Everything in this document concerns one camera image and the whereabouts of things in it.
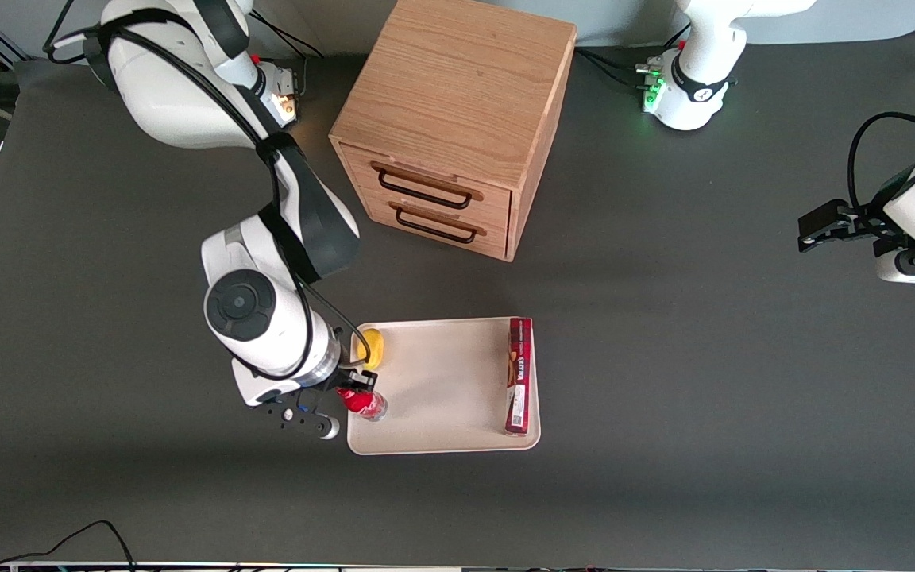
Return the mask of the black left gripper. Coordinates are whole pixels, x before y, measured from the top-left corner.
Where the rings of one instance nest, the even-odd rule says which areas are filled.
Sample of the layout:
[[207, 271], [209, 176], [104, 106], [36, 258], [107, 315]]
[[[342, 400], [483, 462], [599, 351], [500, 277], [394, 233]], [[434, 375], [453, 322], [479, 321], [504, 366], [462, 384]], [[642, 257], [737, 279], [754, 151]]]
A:
[[829, 242], [871, 240], [874, 257], [896, 253], [905, 248], [905, 235], [880, 207], [849, 206], [833, 199], [803, 214], [797, 221], [799, 253]]

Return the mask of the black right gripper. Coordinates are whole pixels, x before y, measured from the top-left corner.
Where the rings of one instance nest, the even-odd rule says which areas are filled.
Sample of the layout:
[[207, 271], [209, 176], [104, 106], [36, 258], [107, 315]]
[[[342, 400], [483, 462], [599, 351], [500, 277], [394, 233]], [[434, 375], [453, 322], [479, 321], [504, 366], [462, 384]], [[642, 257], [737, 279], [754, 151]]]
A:
[[355, 399], [358, 393], [373, 393], [377, 379], [378, 374], [371, 370], [355, 369], [353, 363], [338, 363], [325, 380], [297, 392], [297, 407], [319, 407], [324, 396], [334, 391], [342, 399]]

